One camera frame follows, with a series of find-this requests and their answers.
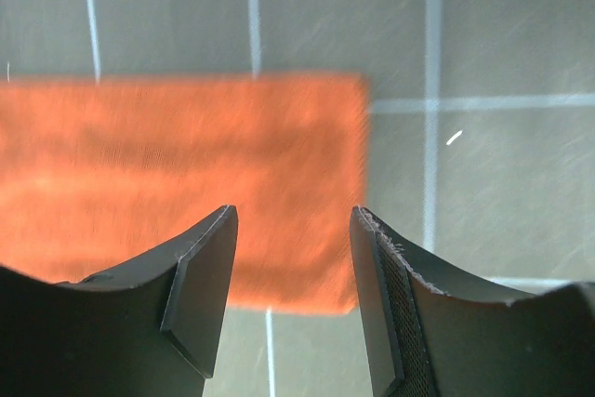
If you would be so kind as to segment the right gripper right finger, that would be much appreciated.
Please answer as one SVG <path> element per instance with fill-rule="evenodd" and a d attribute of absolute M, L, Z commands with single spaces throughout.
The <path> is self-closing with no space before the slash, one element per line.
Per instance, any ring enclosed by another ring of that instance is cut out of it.
<path fill-rule="evenodd" d="M 593 283 L 540 294 L 499 285 L 361 206 L 350 250 L 376 396 L 593 394 Z"/>

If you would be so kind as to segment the brown towel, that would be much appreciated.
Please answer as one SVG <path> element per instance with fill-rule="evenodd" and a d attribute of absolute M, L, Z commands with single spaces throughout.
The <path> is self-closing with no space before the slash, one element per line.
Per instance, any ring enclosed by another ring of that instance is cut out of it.
<path fill-rule="evenodd" d="M 347 313 L 368 104 L 354 73 L 5 81 L 1 262 L 77 282 L 234 205 L 232 306 Z"/>

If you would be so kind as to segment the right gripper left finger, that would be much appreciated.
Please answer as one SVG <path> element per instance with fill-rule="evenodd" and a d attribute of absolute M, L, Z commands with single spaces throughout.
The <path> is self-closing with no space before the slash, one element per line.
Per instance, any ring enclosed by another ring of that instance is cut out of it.
<path fill-rule="evenodd" d="M 78 283 L 1 270 L 5 396 L 199 396 L 213 376 L 236 252 L 225 205 Z"/>

